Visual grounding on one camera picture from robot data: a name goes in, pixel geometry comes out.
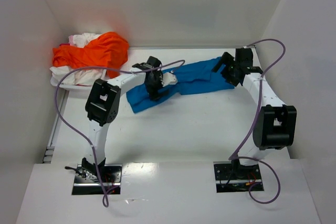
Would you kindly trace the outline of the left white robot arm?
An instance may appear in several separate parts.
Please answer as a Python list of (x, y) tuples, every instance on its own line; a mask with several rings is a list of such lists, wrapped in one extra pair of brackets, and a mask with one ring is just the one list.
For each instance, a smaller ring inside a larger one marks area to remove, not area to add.
[(167, 91), (162, 91), (163, 88), (177, 83), (173, 72), (163, 73), (159, 69), (160, 65), (157, 58), (150, 56), (147, 62), (134, 64), (128, 73), (109, 80), (97, 79), (93, 83), (85, 105), (90, 146), (93, 150), (81, 162), (81, 167), (90, 175), (98, 177), (104, 174), (107, 132), (117, 117), (120, 98), (136, 86), (144, 84), (149, 99), (158, 101), (168, 94)]

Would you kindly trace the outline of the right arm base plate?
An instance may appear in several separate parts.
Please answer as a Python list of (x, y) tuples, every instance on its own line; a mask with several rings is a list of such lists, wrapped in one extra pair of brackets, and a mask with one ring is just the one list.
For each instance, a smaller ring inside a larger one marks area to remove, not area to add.
[(259, 165), (243, 166), (240, 161), (215, 162), (214, 176), (217, 193), (264, 191)]

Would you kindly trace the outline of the blue t shirt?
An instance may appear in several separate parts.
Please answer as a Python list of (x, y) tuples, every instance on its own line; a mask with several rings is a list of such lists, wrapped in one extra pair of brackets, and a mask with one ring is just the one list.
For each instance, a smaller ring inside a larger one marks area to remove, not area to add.
[(150, 100), (144, 84), (136, 86), (126, 93), (132, 111), (142, 112), (165, 102), (177, 93), (192, 95), (234, 89), (235, 87), (227, 83), (219, 72), (212, 72), (218, 61), (217, 57), (181, 66), (174, 72), (177, 84), (163, 88), (161, 91), (166, 91), (167, 94), (157, 101)]

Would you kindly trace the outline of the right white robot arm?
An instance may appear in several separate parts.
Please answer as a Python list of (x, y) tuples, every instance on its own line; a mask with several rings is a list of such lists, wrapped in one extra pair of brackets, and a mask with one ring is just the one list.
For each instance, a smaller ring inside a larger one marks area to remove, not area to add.
[(241, 85), (257, 105), (247, 136), (230, 157), (234, 175), (242, 177), (270, 153), (293, 144), (297, 110), (275, 94), (261, 67), (253, 65), (250, 48), (238, 48), (234, 56), (223, 53), (212, 71), (235, 87)]

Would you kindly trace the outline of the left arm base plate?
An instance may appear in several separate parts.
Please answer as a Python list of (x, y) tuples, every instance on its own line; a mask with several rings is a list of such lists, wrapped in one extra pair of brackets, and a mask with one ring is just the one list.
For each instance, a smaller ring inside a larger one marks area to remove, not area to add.
[[(85, 172), (81, 165), (77, 165), (76, 173), (73, 181), (72, 195), (103, 195), (103, 191), (99, 180)], [(105, 166), (104, 174), (102, 175), (102, 182), (105, 190), (109, 195), (119, 195), (121, 191), (121, 164), (109, 164)]]

